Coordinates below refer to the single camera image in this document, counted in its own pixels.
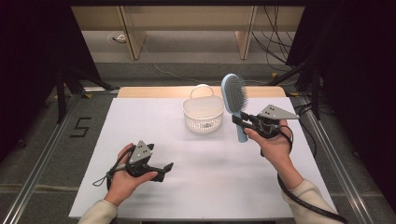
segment hairbrush head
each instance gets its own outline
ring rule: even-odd
[[[221,93],[225,108],[231,114],[244,110],[248,104],[245,80],[235,74],[229,74],[221,81]]]

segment white tabletop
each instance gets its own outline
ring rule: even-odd
[[[119,208],[120,218],[132,220],[275,220],[292,217],[281,197],[276,171],[260,156],[252,140],[239,143],[231,115],[224,111],[214,133],[191,132],[184,123],[181,98],[117,98],[82,180],[70,217],[80,218],[106,195],[105,175],[127,144],[143,140],[155,148],[148,162],[163,168],[174,162],[162,183],[140,186]],[[289,98],[250,98],[246,113],[257,115],[272,104],[289,112]],[[305,140],[298,120],[288,120],[294,132],[291,157],[304,178],[315,183],[334,208],[329,192]]]

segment white sleeve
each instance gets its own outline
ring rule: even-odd
[[[101,200],[95,203],[79,220],[78,224],[109,224],[117,216],[116,205]]]
[[[305,201],[306,203],[313,204],[314,206],[327,210],[329,212],[333,212],[337,214],[329,204],[323,199],[321,196],[320,190],[316,185],[314,185],[311,181],[305,179],[297,188],[291,189],[291,193],[295,196],[299,197],[301,200]],[[311,223],[320,223],[320,224],[335,224],[340,223],[335,221],[331,218],[324,217],[320,214],[312,212],[308,210],[296,202],[294,202],[290,197],[288,197],[284,192],[282,192],[282,197],[286,203],[289,204],[291,212],[293,213],[294,220],[296,223],[304,223],[304,224],[311,224]]]

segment white plastic basket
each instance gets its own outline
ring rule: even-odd
[[[192,97],[200,88],[209,88],[212,95]],[[206,84],[196,86],[190,93],[190,99],[183,102],[184,121],[194,133],[213,133],[222,121],[224,102],[221,97],[214,94],[213,89]]]

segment hand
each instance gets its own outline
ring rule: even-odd
[[[129,144],[124,147],[122,151],[119,153],[118,158],[133,144]],[[127,156],[122,158],[120,164],[126,163],[128,160]],[[125,170],[117,171],[113,175],[113,180],[111,182],[110,190],[108,191],[105,200],[113,203],[116,206],[119,206],[125,199],[131,197],[134,190],[141,184],[150,181],[150,179],[154,178],[158,173],[157,172],[149,172],[139,177],[130,176]]]
[[[282,119],[279,121],[279,125],[288,126],[288,123]],[[291,162],[290,144],[283,135],[278,134],[273,138],[266,139],[252,129],[246,128],[244,131],[250,139],[253,139],[262,148],[262,153],[273,164],[286,188],[295,189],[303,182],[303,177]],[[282,127],[280,131],[287,137],[291,137],[291,131],[288,128]]]

